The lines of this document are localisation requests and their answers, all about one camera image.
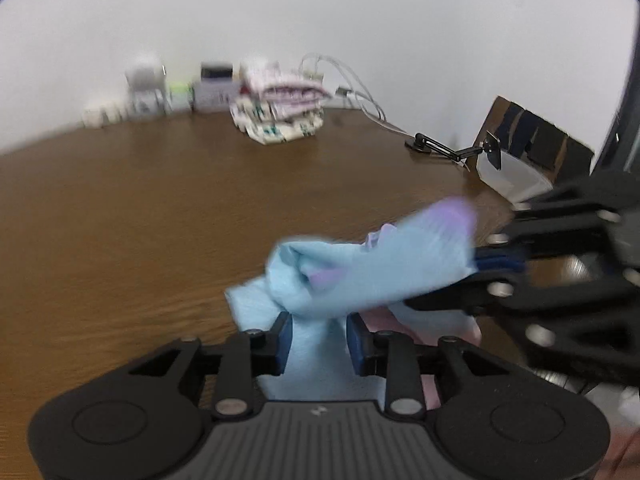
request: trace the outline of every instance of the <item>white wall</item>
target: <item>white wall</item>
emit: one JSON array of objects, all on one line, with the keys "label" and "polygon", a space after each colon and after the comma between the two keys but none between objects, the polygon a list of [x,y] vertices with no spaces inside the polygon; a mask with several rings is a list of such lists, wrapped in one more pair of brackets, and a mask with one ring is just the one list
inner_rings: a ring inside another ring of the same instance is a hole
[{"label": "white wall", "polygon": [[462,147],[500,93],[597,150],[635,15],[634,0],[3,0],[0,150],[123,97],[140,53],[180,81],[201,60],[309,51],[350,63],[408,131]]}]

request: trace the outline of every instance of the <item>electrical cable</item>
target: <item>electrical cable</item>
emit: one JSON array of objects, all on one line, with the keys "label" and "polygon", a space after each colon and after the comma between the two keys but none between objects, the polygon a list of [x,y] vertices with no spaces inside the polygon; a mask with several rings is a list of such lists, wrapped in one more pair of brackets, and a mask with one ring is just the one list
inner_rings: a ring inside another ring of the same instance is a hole
[{"label": "electrical cable", "polygon": [[[390,132],[393,133],[397,133],[397,134],[403,134],[403,135],[410,135],[408,132],[404,131],[401,128],[398,128],[396,126],[393,126],[392,124],[390,124],[389,122],[387,122],[386,120],[386,114],[385,111],[383,110],[382,106],[380,106],[380,104],[373,98],[373,95],[371,94],[371,92],[369,91],[369,89],[367,88],[367,86],[362,82],[362,79],[360,79],[360,77],[358,76],[358,74],[355,73],[355,70],[353,68],[351,68],[349,65],[347,65],[345,62],[333,57],[333,56],[326,56],[325,54],[318,54],[315,52],[310,52],[309,54],[305,54],[302,57],[302,60],[300,60],[300,66],[298,67],[298,70],[300,73],[304,72],[304,65],[305,65],[305,61],[308,59],[313,59],[314,60],[314,72],[318,73],[318,65],[321,61],[325,61],[328,64],[332,65],[337,71],[338,73],[342,76],[342,78],[344,79],[344,81],[347,83],[348,85],[348,92],[345,92],[341,95],[343,95],[343,97],[347,97],[349,94],[352,94],[356,103],[358,104],[360,111],[364,114],[364,116],[371,120],[372,122],[378,124],[379,126],[382,126],[385,130],[389,130]],[[356,90],[353,82],[351,81],[351,79],[349,78],[349,76],[345,73],[348,72],[349,74],[351,74],[351,76],[353,77],[353,79],[357,82],[357,84],[362,88],[362,91]],[[373,104],[373,106],[376,109],[376,112],[378,113],[378,116],[376,117],[374,114],[372,114],[371,112],[369,112],[365,105],[362,103],[361,99],[368,101],[369,103]],[[437,142],[436,140],[433,141],[434,144],[438,145],[438,146],[443,146],[442,144],[440,144],[439,142]],[[447,150],[451,151],[450,148],[448,148],[447,146],[444,146],[444,148],[446,148]],[[464,162],[462,164],[462,166],[469,172],[471,172],[470,168],[466,165],[466,162]]]}]

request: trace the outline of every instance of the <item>circular cap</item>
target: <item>circular cap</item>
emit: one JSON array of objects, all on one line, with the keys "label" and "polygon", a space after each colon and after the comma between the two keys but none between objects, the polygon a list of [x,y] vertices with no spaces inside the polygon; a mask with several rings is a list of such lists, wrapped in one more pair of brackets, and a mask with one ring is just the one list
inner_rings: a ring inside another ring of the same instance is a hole
[{"label": "circular cap", "polygon": [[46,478],[146,480],[169,472],[197,447],[202,416],[159,378],[101,378],[45,404],[29,446]]},{"label": "circular cap", "polygon": [[635,286],[640,286],[640,272],[637,270],[628,268],[624,270],[622,275],[629,283],[632,283]]},{"label": "circular cap", "polygon": [[600,209],[596,213],[596,215],[598,215],[599,218],[601,218],[605,222],[611,222],[612,224],[617,224],[622,219],[620,218],[620,215],[618,213],[615,213],[613,211],[607,211],[606,209]]},{"label": "circular cap", "polygon": [[531,206],[526,202],[519,202],[519,203],[513,204],[513,206],[511,206],[511,209],[516,212],[531,211]]},{"label": "circular cap", "polygon": [[422,409],[422,404],[415,399],[396,399],[389,407],[398,415],[415,415]]},{"label": "circular cap", "polygon": [[505,282],[489,283],[486,288],[487,292],[496,298],[508,298],[513,296],[513,285]]},{"label": "circular cap", "polygon": [[543,346],[545,348],[553,346],[556,342],[556,334],[554,334],[548,328],[540,326],[536,323],[527,326],[526,330],[524,331],[524,335],[532,343],[535,343],[538,346]]},{"label": "circular cap", "polygon": [[509,243],[509,235],[504,233],[496,233],[493,235],[488,235],[486,238],[486,242],[489,245],[503,245]]},{"label": "circular cap", "polygon": [[92,444],[119,444],[145,429],[146,413],[125,400],[105,400],[80,410],[73,427],[80,438]]},{"label": "circular cap", "polygon": [[415,150],[416,152],[431,153],[431,148],[427,145],[424,139],[418,140],[417,137],[411,140],[407,139],[405,140],[404,145],[408,148],[411,148],[412,150]]},{"label": "circular cap", "polygon": [[540,402],[514,400],[493,410],[491,426],[496,433],[514,442],[544,444],[562,433],[564,418]]},{"label": "circular cap", "polygon": [[222,399],[216,403],[216,411],[220,415],[240,415],[247,407],[242,399]]},{"label": "circular cap", "polygon": [[436,415],[436,434],[453,462],[495,480],[595,472],[609,446],[609,425],[588,400],[533,378],[476,381]]}]

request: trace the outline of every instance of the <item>small box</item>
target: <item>small box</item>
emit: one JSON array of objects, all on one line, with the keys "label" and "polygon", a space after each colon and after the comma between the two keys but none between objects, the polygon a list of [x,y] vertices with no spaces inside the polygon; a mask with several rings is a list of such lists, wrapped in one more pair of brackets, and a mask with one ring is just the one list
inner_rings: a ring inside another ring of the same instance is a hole
[{"label": "small box", "polygon": [[232,79],[234,66],[230,63],[203,63],[200,66],[200,79]]},{"label": "small box", "polygon": [[193,88],[191,85],[169,85],[169,98],[166,104],[166,112],[168,114],[191,112],[191,106],[193,105]]},{"label": "small box", "polygon": [[193,84],[193,107],[197,112],[221,112],[240,95],[240,81],[204,80]]}]

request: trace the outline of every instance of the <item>white cable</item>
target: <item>white cable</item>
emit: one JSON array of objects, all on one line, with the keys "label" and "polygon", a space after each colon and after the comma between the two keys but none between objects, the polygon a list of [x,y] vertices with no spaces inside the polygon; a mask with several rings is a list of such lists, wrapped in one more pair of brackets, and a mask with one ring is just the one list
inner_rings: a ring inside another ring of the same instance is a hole
[{"label": "white cable", "polygon": [[[311,59],[311,58],[315,59],[314,67],[315,67],[315,71],[316,72],[318,71],[319,62],[320,61],[325,61],[325,62],[329,63],[330,65],[332,65],[340,73],[342,78],[345,80],[345,82],[349,86],[349,90],[354,95],[354,98],[355,98],[358,106],[360,107],[360,110],[365,115],[365,117],[367,117],[371,121],[375,122],[379,126],[382,126],[383,128],[385,128],[385,129],[387,129],[387,130],[389,130],[391,132],[407,135],[406,131],[401,130],[400,128],[396,128],[395,126],[393,126],[392,124],[389,124],[386,121],[386,114],[385,114],[385,111],[382,109],[382,106],[380,106],[380,104],[378,104],[378,102],[373,98],[373,95],[371,95],[371,92],[369,91],[367,86],[362,82],[362,79],[360,79],[358,77],[358,74],[355,73],[353,68],[351,68],[349,65],[347,65],[346,63],[340,61],[339,59],[337,59],[335,57],[325,56],[324,54],[311,53],[311,54],[305,54],[302,57],[302,60],[300,61],[300,68],[299,68],[300,72],[302,72],[303,69],[304,69],[305,61],[307,59]],[[345,70],[347,72],[349,72],[353,76],[353,78],[356,80],[358,85],[360,85],[360,87],[362,88],[362,90],[364,92],[360,92],[360,91],[358,91],[358,90],[356,90],[354,88],[353,82],[351,82],[351,79],[349,78],[349,76],[347,76],[345,74]],[[376,118],[373,114],[371,114],[365,108],[364,104],[360,101],[359,98],[360,99],[365,99],[365,100],[367,100],[368,102],[370,102],[371,104],[373,104],[375,106],[376,111],[378,112],[378,118]]]}]

